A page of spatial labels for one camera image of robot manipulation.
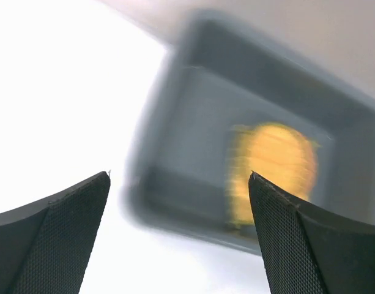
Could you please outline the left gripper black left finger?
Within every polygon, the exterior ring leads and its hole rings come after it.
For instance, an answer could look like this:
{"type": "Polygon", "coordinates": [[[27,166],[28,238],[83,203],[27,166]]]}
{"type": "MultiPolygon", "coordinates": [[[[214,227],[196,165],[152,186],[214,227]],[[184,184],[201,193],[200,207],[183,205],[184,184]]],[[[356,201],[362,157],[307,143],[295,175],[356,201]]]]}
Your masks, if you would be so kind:
{"type": "Polygon", "coordinates": [[[79,293],[110,184],[102,171],[0,213],[0,293],[79,293]]]}

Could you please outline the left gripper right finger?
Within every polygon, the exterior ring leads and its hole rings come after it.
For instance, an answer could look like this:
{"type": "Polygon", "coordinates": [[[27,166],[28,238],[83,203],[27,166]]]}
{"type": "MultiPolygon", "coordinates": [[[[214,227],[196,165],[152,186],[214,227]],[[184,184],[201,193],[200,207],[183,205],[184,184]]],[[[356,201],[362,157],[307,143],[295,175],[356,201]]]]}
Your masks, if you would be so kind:
{"type": "Polygon", "coordinates": [[[375,293],[375,225],[324,210],[257,173],[248,187],[271,293],[375,293]]]}

